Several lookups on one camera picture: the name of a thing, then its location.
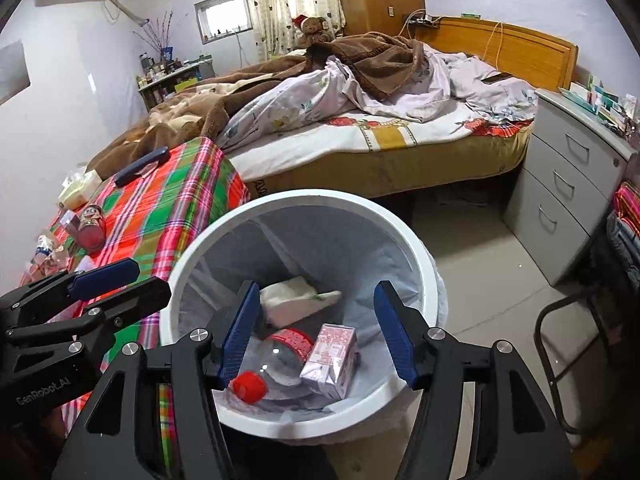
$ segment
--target drawer cabinet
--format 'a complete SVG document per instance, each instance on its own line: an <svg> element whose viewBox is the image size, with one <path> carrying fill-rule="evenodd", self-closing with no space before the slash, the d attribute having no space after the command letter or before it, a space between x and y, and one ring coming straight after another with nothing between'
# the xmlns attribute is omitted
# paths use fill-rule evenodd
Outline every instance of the drawer cabinet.
<svg viewBox="0 0 640 480"><path fill-rule="evenodd" d="M585 231L592 232L597 227L609 200L562 155L536 136L531 136L525 167L568 209Z"/></svg>
<svg viewBox="0 0 640 480"><path fill-rule="evenodd" d="M533 135L504 222L555 285L588 245L637 154L565 97L536 94Z"/></svg>
<svg viewBox="0 0 640 480"><path fill-rule="evenodd" d="M626 162L596 133L543 100L533 131L593 182L607 199L613 196Z"/></svg>
<svg viewBox="0 0 640 480"><path fill-rule="evenodd" d="M527 170L518 177L504 222L553 284L574 262L589 235L540 182Z"/></svg>

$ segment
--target brown blanket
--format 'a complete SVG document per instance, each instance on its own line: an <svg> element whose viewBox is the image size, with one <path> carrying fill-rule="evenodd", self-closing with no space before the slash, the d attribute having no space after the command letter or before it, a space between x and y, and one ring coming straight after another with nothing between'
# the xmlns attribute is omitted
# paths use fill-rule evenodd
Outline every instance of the brown blanket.
<svg viewBox="0 0 640 480"><path fill-rule="evenodd" d="M306 57L279 57L228 76L201 81L153 108L147 117L94 156L88 170L96 170L102 179L107 179L161 146L175 148L199 136L215 140L243 106L288 77L324 68L327 57L332 55L351 69L365 92L384 100L419 66L422 45L415 40L370 32L316 43L307 49ZM221 93L223 87L234 87L220 83L238 83L239 88Z"/></svg>

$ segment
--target plastic bottle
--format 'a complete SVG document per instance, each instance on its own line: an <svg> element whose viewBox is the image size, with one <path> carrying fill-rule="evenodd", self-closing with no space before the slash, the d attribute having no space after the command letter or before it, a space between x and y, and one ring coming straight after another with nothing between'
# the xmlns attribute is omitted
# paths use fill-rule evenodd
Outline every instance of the plastic bottle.
<svg viewBox="0 0 640 480"><path fill-rule="evenodd" d="M247 404L264 398L291 399L308 393L300 380L300 372L313 346L313 340L300 330L278 330L247 356L245 370L231 381L231 390Z"/></svg>

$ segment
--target red bottle cap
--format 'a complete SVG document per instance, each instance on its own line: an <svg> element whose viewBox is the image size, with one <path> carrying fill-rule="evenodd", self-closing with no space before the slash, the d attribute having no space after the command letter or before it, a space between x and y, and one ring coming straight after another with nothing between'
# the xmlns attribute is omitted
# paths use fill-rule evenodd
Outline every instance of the red bottle cap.
<svg viewBox="0 0 640 480"><path fill-rule="evenodd" d="M264 379L251 370L246 370L231 381L231 390L238 399L244 400L247 404L254 404L263 398L269 388Z"/></svg>

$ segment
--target gray drawer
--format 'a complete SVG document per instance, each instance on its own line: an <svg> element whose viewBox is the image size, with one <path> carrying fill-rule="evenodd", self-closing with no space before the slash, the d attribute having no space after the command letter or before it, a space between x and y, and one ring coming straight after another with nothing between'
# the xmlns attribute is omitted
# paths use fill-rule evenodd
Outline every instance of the gray drawer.
<svg viewBox="0 0 640 480"><path fill-rule="evenodd" d="M593 233L609 201L589 179L536 136L529 139L524 167L569 210L588 234Z"/></svg>
<svg viewBox="0 0 640 480"><path fill-rule="evenodd" d="M610 200L626 161L604 140L567 113L540 99L533 132L572 163Z"/></svg>
<svg viewBox="0 0 640 480"><path fill-rule="evenodd" d="M555 285L587 244L589 235L527 170L522 170L504 222Z"/></svg>

